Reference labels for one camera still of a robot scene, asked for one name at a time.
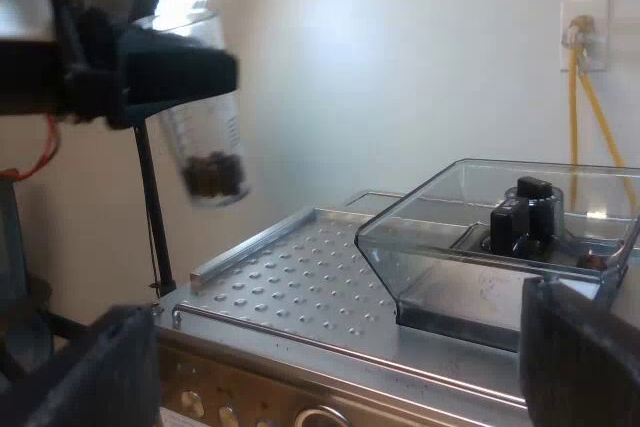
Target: black grinder burr knob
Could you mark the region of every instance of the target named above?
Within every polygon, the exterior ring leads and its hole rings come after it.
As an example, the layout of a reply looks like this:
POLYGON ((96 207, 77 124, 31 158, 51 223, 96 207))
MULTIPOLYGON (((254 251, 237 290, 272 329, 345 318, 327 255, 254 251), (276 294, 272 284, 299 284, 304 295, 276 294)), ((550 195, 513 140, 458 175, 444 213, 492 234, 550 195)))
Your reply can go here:
POLYGON ((523 197, 529 203, 529 236, 533 240, 548 242, 564 232, 564 195, 550 182, 525 176, 518 179, 517 187, 507 190, 506 197, 523 197))

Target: perforated metal tray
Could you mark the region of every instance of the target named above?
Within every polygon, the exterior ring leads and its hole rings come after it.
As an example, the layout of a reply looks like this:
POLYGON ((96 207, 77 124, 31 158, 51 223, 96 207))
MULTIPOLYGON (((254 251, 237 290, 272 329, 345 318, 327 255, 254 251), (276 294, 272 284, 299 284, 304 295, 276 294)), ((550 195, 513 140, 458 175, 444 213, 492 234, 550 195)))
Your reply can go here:
POLYGON ((369 218, 311 209, 278 224, 191 274, 197 306, 338 346, 381 341, 395 303, 353 244, 369 218))

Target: metal rod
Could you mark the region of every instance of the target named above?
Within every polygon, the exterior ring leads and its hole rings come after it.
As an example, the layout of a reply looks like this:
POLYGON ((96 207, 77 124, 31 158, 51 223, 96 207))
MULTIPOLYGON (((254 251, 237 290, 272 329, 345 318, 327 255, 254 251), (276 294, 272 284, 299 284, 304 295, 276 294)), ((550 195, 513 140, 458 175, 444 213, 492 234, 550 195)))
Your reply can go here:
POLYGON ((149 134, 146 123, 142 123, 133 128, 136 135, 136 145, 138 146, 138 156, 140 157, 140 171, 142 173, 142 185, 144 187, 144 200, 147 204, 147 212, 151 221, 151 231, 153 232, 153 243, 156 248, 158 259, 158 271, 160 274, 160 296, 164 296, 176 289, 176 282, 171 273, 171 262, 169 261, 169 249, 167 248, 167 238, 164 234, 164 223, 162 221, 162 208, 158 197, 158 185, 156 184, 156 174, 153 170, 153 158, 151 156, 151 146, 149 145, 149 134))

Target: white wall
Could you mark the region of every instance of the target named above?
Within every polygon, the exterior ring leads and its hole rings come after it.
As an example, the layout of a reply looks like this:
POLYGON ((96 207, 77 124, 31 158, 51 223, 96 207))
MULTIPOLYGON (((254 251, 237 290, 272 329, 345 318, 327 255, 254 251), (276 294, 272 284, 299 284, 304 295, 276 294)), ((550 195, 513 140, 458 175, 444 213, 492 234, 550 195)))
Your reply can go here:
MULTIPOLYGON (((226 210, 193 210, 150 122, 177 277, 302 205, 408 190, 460 157, 568 161, 560 2, 212 0, 242 62, 254 192, 226 210)), ((620 150, 640 166, 640 0, 614 0, 613 15, 611 69, 594 83, 620 150)), ((610 164, 579 101, 581 160, 610 164)), ((0 165, 29 165, 43 130, 35 118, 2 119, 0 165)), ((87 321, 110 303, 151 298, 142 186, 132 133, 95 122, 63 135, 19 202, 54 308, 87 321)))

